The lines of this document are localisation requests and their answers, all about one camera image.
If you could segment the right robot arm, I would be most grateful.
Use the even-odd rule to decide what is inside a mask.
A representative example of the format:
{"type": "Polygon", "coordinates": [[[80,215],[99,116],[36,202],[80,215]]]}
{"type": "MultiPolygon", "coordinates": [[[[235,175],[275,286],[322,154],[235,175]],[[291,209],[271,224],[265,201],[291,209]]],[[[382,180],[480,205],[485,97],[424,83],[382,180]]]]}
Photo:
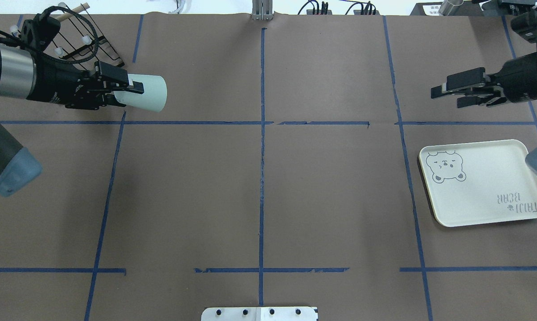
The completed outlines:
{"type": "Polygon", "coordinates": [[[537,52],[510,59],[495,73],[476,67],[448,75],[445,82],[430,90],[431,99],[451,95],[458,96],[457,108],[537,100],[537,52]]]}

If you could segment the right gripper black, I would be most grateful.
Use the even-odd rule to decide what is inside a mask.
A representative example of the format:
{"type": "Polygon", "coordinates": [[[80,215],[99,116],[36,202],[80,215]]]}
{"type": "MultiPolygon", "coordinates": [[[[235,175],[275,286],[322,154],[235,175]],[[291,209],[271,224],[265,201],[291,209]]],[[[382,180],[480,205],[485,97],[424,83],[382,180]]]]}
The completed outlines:
{"type": "Polygon", "coordinates": [[[478,67],[448,75],[446,82],[430,90],[431,99],[462,94],[456,100],[457,108],[470,106],[494,107],[506,103],[537,100],[537,53],[509,60],[496,73],[486,74],[478,67]],[[494,94],[484,94],[486,86],[494,94]]]}

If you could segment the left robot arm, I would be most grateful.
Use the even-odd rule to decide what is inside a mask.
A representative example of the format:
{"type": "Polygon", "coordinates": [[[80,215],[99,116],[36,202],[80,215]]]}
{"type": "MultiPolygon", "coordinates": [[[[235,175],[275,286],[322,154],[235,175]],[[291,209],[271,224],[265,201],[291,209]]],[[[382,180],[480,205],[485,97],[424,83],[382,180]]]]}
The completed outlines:
{"type": "Polygon", "coordinates": [[[128,83],[124,69],[96,62],[89,70],[28,48],[0,44],[0,195],[8,197],[34,180],[42,166],[8,124],[69,121],[71,116],[124,108],[118,94],[148,93],[128,83]]]}

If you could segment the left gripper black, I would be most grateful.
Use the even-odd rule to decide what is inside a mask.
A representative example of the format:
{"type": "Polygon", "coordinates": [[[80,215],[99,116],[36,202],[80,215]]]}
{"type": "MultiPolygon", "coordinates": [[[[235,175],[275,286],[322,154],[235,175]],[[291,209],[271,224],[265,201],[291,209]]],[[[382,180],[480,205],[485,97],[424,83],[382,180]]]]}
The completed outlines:
{"type": "Polygon", "coordinates": [[[130,81],[125,69],[96,61],[92,70],[53,60],[36,60],[36,101],[63,104],[66,108],[98,110],[100,107],[126,107],[113,92],[143,94],[142,82],[130,81]]]}

